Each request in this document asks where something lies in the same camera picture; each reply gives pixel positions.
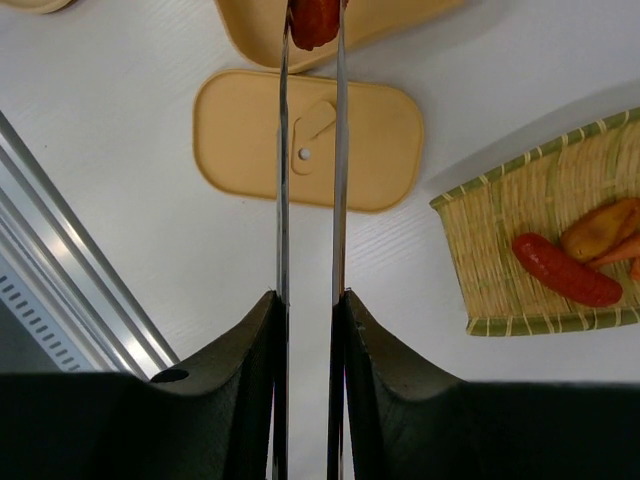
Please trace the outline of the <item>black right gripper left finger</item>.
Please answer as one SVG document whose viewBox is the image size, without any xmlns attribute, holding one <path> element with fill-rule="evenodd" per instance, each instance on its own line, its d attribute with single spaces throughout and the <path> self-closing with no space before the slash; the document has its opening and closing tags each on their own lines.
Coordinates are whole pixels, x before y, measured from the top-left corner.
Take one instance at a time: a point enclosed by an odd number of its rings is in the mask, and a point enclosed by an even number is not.
<svg viewBox="0 0 640 480">
<path fill-rule="evenodd" d="M 5 479 L 262 479 L 276 296 L 148 381 L 118 373 L 1 379 Z"/>
</svg>

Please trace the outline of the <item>red chicken wing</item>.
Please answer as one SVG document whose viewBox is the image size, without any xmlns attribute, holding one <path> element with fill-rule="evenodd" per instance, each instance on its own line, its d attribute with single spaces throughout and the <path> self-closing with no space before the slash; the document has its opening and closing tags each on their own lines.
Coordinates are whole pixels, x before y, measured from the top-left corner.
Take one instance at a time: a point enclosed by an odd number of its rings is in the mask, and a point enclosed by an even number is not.
<svg viewBox="0 0 640 480">
<path fill-rule="evenodd" d="M 295 0 L 289 2 L 290 28 L 294 44 L 312 51 L 331 42 L 340 26 L 339 0 Z"/>
</svg>

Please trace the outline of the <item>red sausage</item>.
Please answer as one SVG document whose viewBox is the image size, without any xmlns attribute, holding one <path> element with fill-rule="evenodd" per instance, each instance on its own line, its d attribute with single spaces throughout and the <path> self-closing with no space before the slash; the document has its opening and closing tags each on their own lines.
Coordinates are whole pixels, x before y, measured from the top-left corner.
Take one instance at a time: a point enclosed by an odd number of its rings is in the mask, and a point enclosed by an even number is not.
<svg viewBox="0 0 640 480">
<path fill-rule="evenodd" d="M 511 248 L 531 276 L 566 299 L 592 308 L 604 308 L 622 298 L 623 288 L 617 281 L 580 264 L 537 233 L 517 236 Z"/>
</svg>

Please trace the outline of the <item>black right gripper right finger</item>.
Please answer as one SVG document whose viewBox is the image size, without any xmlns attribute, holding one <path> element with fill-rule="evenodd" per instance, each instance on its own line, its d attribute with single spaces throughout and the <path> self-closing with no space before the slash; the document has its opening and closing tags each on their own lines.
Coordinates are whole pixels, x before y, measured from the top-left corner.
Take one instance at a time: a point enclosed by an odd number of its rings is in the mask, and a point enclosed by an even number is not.
<svg viewBox="0 0 640 480">
<path fill-rule="evenodd" d="M 633 384 L 462 380 L 345 296 L 346 390 L 359 479 L 635 479 Z"/>
</svg>

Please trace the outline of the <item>brown roasted potato piece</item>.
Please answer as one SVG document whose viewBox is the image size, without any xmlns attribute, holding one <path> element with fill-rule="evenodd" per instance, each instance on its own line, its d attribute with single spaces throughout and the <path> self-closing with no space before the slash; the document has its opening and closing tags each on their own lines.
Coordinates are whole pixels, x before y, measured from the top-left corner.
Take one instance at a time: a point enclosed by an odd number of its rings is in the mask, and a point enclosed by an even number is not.
<svg viewBox="0 0 640 480">
<path fill-rule="evenodd" d="M 631 236 L 639 226 L 639 199 L 623 198 L 598 207 L 560 237 L 563 251 L 579 263 L 598 259 Z"/>
</svg>

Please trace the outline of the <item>orange fried dumpling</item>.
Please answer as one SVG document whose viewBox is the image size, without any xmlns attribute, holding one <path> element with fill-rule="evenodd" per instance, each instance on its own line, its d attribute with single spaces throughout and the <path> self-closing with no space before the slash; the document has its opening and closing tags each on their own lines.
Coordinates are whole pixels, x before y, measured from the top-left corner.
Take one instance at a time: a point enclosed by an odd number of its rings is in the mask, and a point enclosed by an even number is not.
<svg viewBox="0 0 640 480">
<path fill-rule="evenodd" d="M 639 234 L 636 233 L 626 240 L 624 240 L 621 244 L 611 250 L 609 253 L 604 256 L 592 260 L 587 264 L 589 268 L 599 269 L 601 267 L 611 265 L 614 263 L 619 263 L 627 260 L 632 261 L 630 275 L 631 278 L 635 281 L 639 280 Z"/>
</svg>

